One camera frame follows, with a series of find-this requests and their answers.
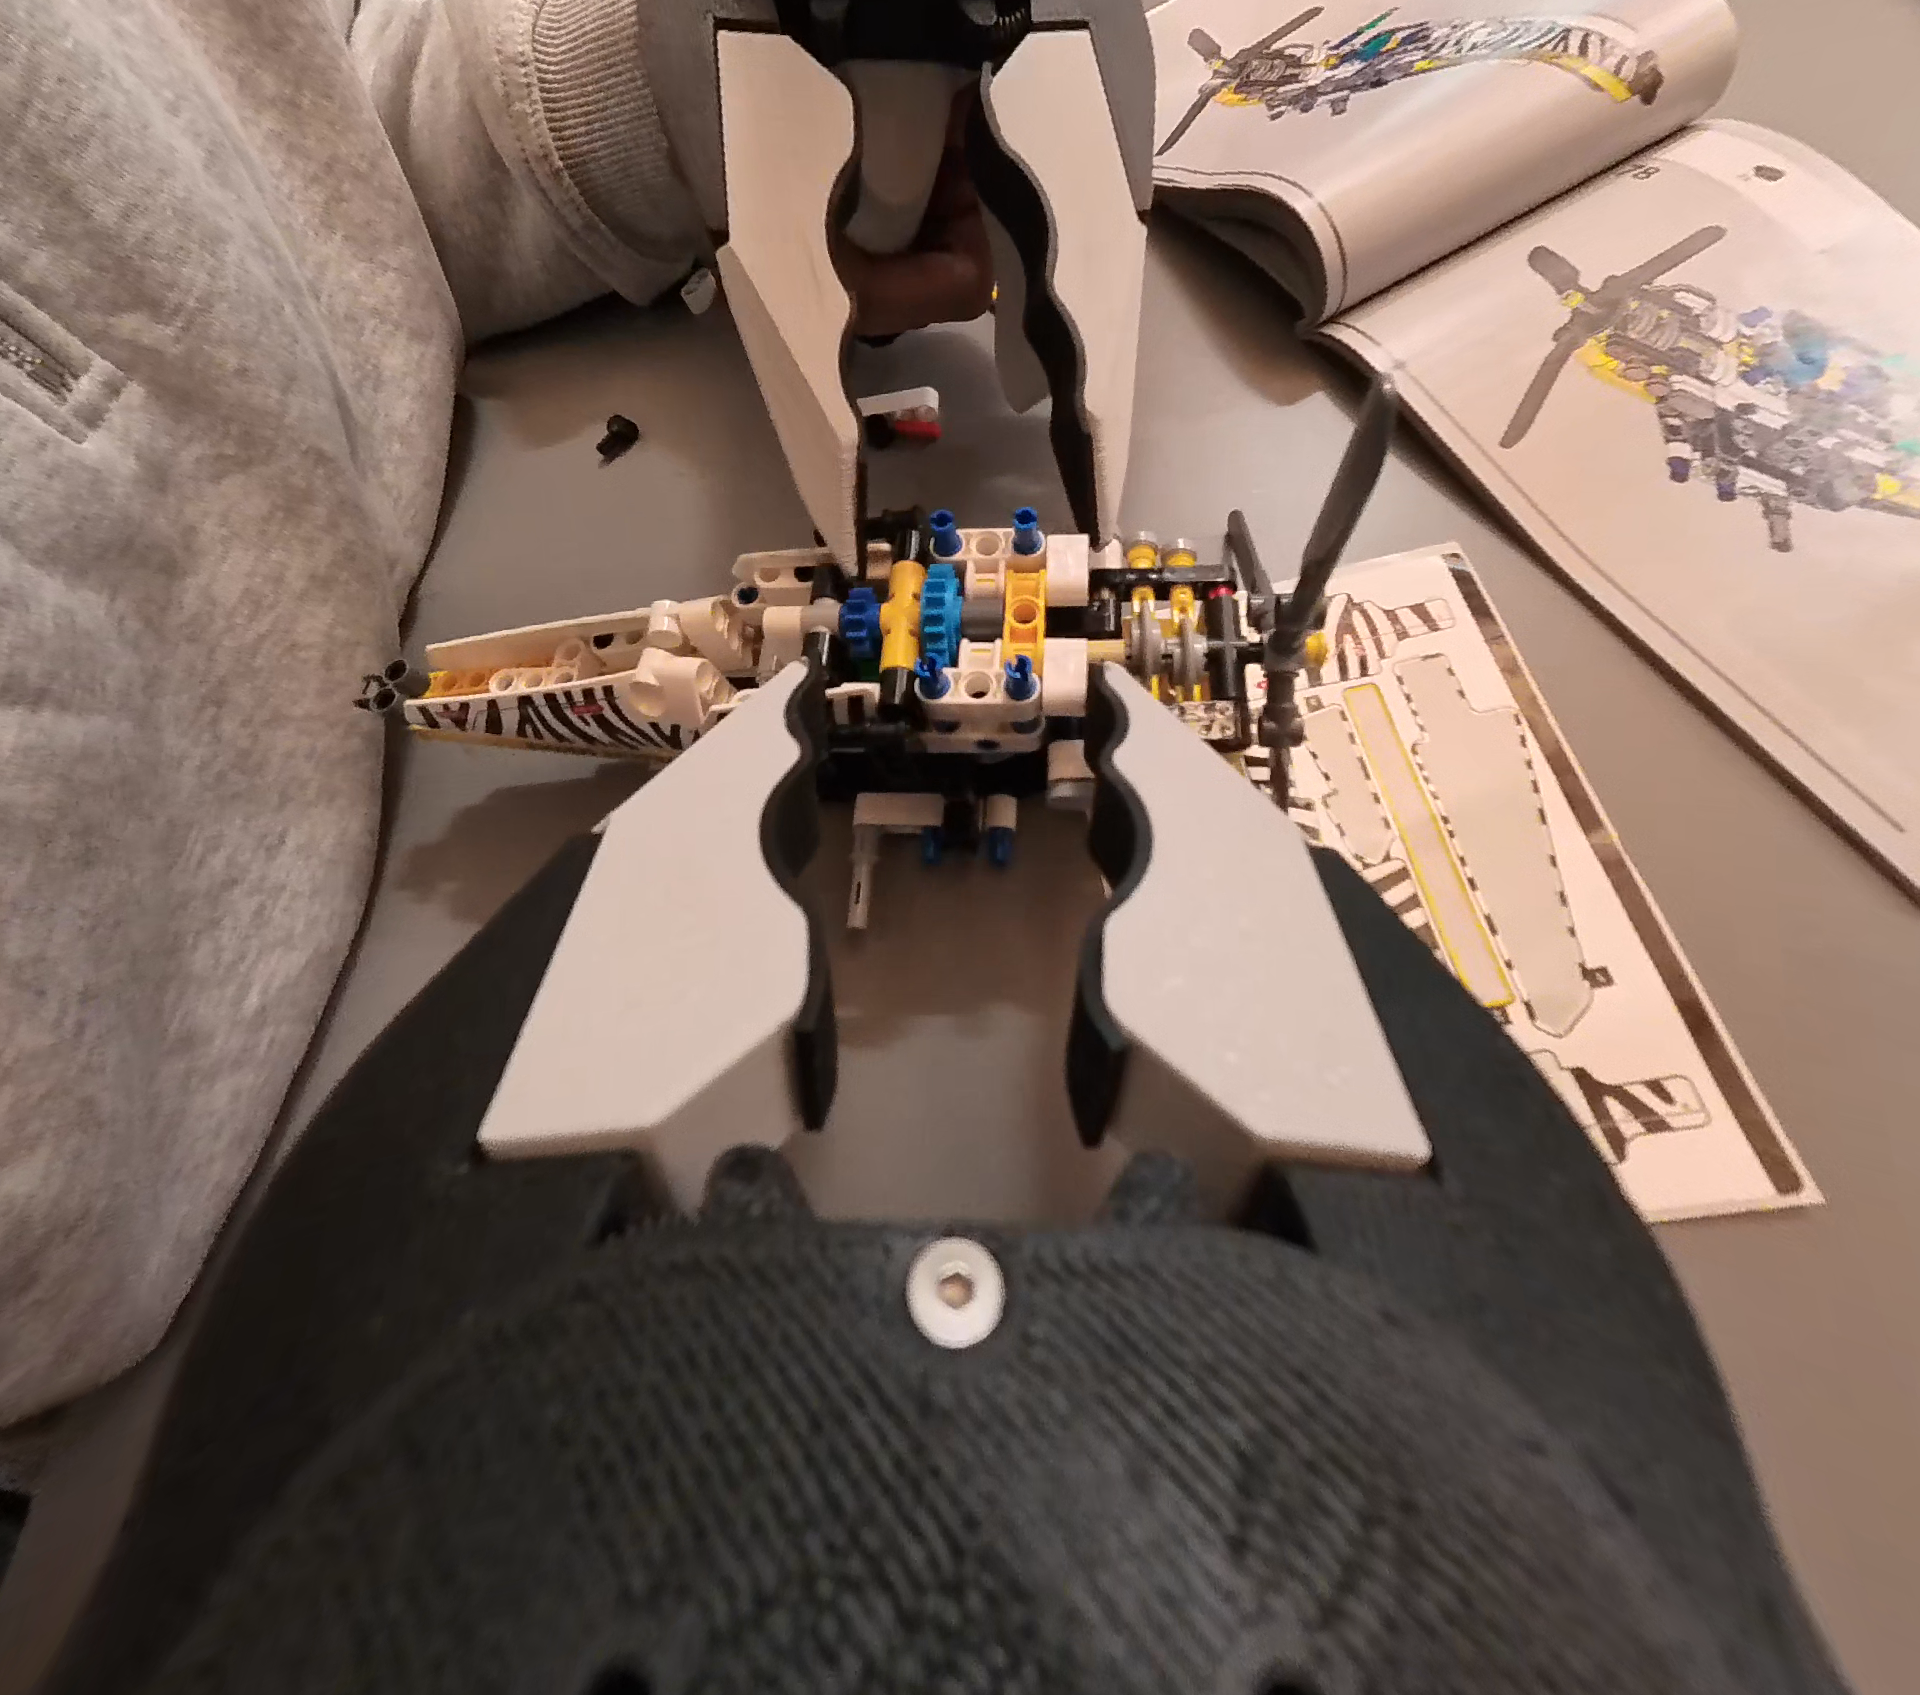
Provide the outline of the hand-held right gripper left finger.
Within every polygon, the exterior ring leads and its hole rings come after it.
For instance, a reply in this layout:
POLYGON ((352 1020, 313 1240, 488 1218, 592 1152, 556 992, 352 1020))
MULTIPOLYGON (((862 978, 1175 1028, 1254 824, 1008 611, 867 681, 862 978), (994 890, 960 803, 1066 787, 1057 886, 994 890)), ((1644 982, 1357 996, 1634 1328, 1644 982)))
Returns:
POLYGON ((488 1160, 628 1152, 691 1210, 725 1152, 827 1126, 836 1016, 804 892, 824 741, 804 661, 605 822, 476 1132, 488 1160))

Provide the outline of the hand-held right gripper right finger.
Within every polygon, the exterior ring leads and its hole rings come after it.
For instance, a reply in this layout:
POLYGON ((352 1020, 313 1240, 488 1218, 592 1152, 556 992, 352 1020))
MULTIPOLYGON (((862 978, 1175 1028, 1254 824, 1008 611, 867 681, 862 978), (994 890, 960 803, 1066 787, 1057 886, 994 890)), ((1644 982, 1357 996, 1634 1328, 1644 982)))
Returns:
POLYGON ((1268 1166, 1429 1166, 1429 1130, 1293 820, 1129 673, 1089 679, 1084 733, 1106 900, 1069 1024, 1083 1146, 1175 1156, 1215 1212, 1268 1166))

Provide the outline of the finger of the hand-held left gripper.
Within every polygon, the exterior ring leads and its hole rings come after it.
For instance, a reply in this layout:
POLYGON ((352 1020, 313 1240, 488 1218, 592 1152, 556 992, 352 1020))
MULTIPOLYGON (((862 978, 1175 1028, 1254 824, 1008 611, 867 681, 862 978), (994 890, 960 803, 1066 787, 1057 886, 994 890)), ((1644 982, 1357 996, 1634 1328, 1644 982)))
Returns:
POLYGON ((791 479, 846 573, 860 559, 862 429, 846 387, 852 299, 831 249, 852 95, 778 33, 716 35, 729 239, 719 273, 791 479))
POLYGON ((994 361, 1048 407, 1075 527, 1118 531, 1126 483, 1126 163, 1091 29, 1039 29, 978 89, 994 361))

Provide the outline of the lego helicopter model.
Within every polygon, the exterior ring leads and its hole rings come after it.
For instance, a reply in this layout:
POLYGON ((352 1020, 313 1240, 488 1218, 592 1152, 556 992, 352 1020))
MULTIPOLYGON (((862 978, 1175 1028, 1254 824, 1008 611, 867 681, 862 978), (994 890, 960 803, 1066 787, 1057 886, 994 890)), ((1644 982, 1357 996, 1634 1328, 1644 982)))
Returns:
POLYGON ((854 805, 849 924, 868 924, 885 838, 925 860, 1012 858, 1031 797, 1093 799, 1093 679, 1129 675, 1279 809, 1295 807, 1300 687, 1332 575, 1402 407, 1373 389, 1280 595, 1241 513, 1221 555, 1139 533, 1097 547, 1033 509, 964 527, 947 509, 865 519, 857 567, 824 547, 739 557, 732 587, 429 649, 367 675, 352 707, 422 741, 663 769, 781 675, 824 687, 818 787, 854 805))

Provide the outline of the lego instruction booklet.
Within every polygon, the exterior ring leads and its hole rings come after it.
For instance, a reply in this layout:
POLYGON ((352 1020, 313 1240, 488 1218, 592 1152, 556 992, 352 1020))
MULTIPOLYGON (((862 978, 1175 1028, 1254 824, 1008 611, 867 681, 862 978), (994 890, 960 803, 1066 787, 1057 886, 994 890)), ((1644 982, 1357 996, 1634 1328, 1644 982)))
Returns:
POLYGON ((1167 0, 1167 209, 1919 880, 1919 239, 1711 121, 1724 0, 1167 0))

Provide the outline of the person's left forearm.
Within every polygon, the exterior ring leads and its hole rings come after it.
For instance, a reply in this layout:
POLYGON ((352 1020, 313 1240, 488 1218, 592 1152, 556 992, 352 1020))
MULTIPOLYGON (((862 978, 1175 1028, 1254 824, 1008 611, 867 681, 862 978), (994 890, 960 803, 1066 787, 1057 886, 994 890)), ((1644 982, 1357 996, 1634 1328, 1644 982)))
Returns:
POLYGON ((349 53, 468 345, 696 267, 639 0, 356 0, 349 53))

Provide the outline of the person's left hand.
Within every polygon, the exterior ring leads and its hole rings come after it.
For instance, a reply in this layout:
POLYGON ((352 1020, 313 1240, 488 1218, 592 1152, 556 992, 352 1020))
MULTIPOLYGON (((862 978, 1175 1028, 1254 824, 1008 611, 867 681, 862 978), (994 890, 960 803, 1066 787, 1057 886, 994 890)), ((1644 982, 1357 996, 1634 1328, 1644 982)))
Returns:
POLYGON ((929 211, 914 245, 874 255, 846 237, 832 245, 846 285, 858 341, 885 343, 950 323, 973 323, 994 305, 996 273, 978 203, 963 197, 954 211, 929 211))

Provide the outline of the zebra striped sticker sheet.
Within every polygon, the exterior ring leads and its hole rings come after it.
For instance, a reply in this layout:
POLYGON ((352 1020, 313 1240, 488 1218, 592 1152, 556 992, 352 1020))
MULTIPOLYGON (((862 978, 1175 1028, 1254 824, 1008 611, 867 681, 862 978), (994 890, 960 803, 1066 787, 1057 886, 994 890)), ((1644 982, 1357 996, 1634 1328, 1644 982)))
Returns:
POLYGON ((1290 812, 1427 944, 1653 1224, 1824 1196, 1457 547, 1345 567, 1290 812))

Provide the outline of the person's grey hoodie torso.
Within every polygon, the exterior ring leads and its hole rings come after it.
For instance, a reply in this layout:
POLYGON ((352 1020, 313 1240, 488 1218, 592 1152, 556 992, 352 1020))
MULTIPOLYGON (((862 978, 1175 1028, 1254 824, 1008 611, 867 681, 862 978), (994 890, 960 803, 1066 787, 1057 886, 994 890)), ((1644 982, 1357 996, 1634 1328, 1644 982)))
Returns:
POLYGON ((460 321, 352 0, 5 0, 5 1424, 141 1360, 372 878, 460 321))

